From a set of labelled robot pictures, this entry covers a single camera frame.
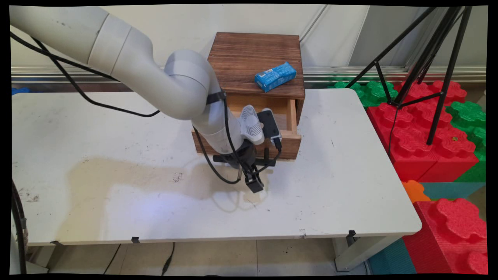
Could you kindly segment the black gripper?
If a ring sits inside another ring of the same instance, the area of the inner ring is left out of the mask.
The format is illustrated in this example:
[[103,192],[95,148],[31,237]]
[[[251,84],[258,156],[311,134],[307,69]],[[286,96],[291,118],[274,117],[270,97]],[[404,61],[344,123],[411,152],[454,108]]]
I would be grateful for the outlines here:
[[252,193],[259,193],[264,190],[264,184],[260,179],[256,166],[256,148],[250,141],[243,141],[242,145],[233,153],[233,168],[238,168],[238,176],[236,180],[240,180],[243,175],[243,168],[240,165],[243,163],[243,168],[247,169],[245,183]]

